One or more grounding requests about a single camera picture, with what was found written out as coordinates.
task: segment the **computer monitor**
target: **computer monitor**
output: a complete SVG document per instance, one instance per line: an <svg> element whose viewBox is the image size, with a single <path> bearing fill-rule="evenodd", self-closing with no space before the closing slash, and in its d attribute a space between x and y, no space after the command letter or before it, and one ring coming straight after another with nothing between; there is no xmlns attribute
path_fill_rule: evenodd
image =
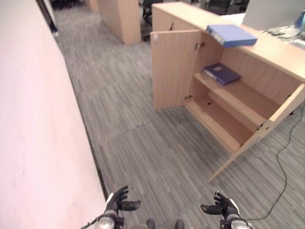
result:
<svg viewBox="0 0 305 229"><path fill-rule="evenodd" d="M301 16L298 18L298 20L295 23L295 26L300 29L300 31L305 30L305 10L301 13Z"/></svg>
<svg viewBox="0 0 305 229"><path fill-rule="evenodd" d="M267 30L294 24L305 10L304 0L251 0L243 24Z"/></svg>

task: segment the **wooden cabinet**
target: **wooden cabinet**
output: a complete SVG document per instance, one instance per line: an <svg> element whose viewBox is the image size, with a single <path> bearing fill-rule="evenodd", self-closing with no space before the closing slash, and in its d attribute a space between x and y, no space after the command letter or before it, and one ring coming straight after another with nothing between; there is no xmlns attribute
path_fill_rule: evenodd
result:
<svg viewBox="0 0 305 229"><path fill-rule="evenodd" d="M185 105L231 153L212 180L304 100L305 53L247 27L258 37L255 46L224 48L205 28L226 22L181 2L154 5L152 17L154 108ZM241 80L221 86L203 72L217 62L239 73Z"/></svg>
<svg viewBox="0 0 305 229"><path fill-rule="evenodd" d="M124 44L141 42L137 0L98 0L103 22Z"/></svg>
<svg viewBox="0 0 305 229"><path fill-rule="evenodd" d="M173 17L158 8L152 8L152 31L169 31L172 29Z"/></svg>

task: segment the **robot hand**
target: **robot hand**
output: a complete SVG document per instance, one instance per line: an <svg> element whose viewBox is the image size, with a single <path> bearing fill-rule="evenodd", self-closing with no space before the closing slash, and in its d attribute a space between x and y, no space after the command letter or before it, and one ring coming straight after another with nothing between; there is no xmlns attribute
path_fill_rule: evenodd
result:
<svg viewBox="0 0 305 229"><path fill-rule="evenodd" d="M111 193L107 199L105 212L113 210L118 215L119 210L134 211L139 208L141 201L123 201L127 199L128 186L122 187L116 193Z"/></svg>

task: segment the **binder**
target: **binder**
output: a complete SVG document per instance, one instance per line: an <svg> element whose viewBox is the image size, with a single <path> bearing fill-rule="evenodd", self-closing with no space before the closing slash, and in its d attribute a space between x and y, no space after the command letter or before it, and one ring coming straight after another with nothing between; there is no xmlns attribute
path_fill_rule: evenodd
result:
<svg viewBox="0 0 305 229"><path fill-rule="evenodd" d="M203 71L221 85L227 85L241 78L239 74L221 63L207 66Z"/></svg>
<svg viewBox="0 0 305 229"><path fill-rule="evenodd" d="M223 47L254 45L257 41L236 25L208 25L206 31Z"/></svg>

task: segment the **floor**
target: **floor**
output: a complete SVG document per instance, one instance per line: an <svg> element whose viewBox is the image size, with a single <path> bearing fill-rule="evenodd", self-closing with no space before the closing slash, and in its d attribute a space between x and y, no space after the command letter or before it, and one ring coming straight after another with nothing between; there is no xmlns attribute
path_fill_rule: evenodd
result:
<svg viewBox="0 0 305 229"><path fill-rule="evenodd" d="M247 218L264 216L284 187L276 152L301 114L289 116L211 183L208 177L229 157L183 108L153 110L149 43L123 45L86 7L55 11L58 43L66 59L99 169L108 192L130 186L138 211L124 213L126 228L153 218L158 229L218 228L219 216L201 212L219 190ZM271 215L254 228L305 228L305 118L280 155L287 190Z"/></svg>

